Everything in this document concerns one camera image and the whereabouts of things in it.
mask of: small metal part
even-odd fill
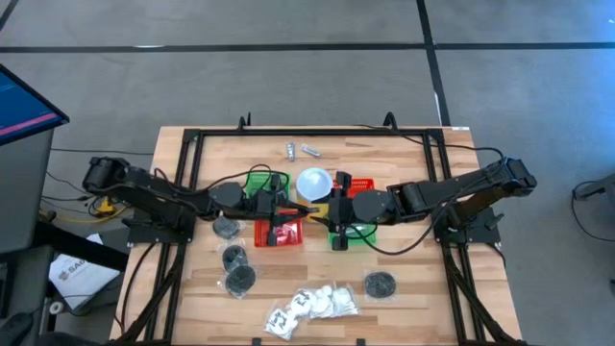
[[[295,161],[295,143],[286,143],[286,152],[288,153],[288,160]]]
[[[304,153],[308,153],[312,156],[314,156],[315,158],[320,158],[322,156],[322,154],[320,154],[320,152],[312,147],[310,147],[307,144],[303,144],[301,146],[301,151]]]

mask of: white bowl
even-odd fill
[[[308,202],[327,196],[333,188],[333,179],[329,172],[322,168],[308,168],[301,172],[297,179],[299,197]]]

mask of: blue screen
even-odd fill
[[[63,121],[61,116],[0,72],[0,142],[36,133],[43,126]]]

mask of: green basket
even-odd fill
[[[248,195],[248,197],[254,196],[257,193],[257,190],[265,183],[267,184],[265,184],[263,189],[267,191],[270,190],[270,184],[269,182],[267,182],[268,179],[269,179],[269,173],[265,173],[265,172],[250,173],[250,175],[248,175],[248,183],[246,184],[246,187],[245,187],[246,195]],[[290,174],[288,174],[288,178],[286,178],[285,175],[282,175],[282,174],[280,175],[280,181],[282,182],[282,184],[286,184],[285,191],[286,191],[286,196],[288,196],[290,193],[290,182],[288,182],[287,184],[286,179],[292,182],[292,177],[290,176]]]
[[[375,225],[360,225],[360,224],[353,224],[353,226],[357,227],[358,230],[364,234],[367,235],[369,233],[371,233],[372,231],[374,231],[376,229]],[[373,234],[368,235],[367,241],[372,244],[372,245],[376,245],[376,233],[378,231],[375,231]],[[349,236],[358,236],[357,233],[351,229],[351,228],[347,228],[346,229],[346,235]],[[333,237],[335,236],[335,234],[331,234],[329,233],[329,243],[331,244],[333,242]],[[363,241],[363,239],[348,239],[348,245],[365,245],[365,241]]]

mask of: yellow cable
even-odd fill
[[[107,221],[117,217],[117,215],[119,215],[122,212],[124,212],[127,208],[128,207],[124,207],[124,208],[118,210],[115,214],[109,215],[107,217],[103,217],[103,218],[98,219],[98,220],[78,220],[78,219],[74,219],[74,218],[70,218],[70,217],[65,217],[65,216],[61,216],[61,215],[58,215],[58,219],[62,220],[62,221],[66,221],[66,222],[72,222],[72,223],[97,224],[97,223],[107,222]]]

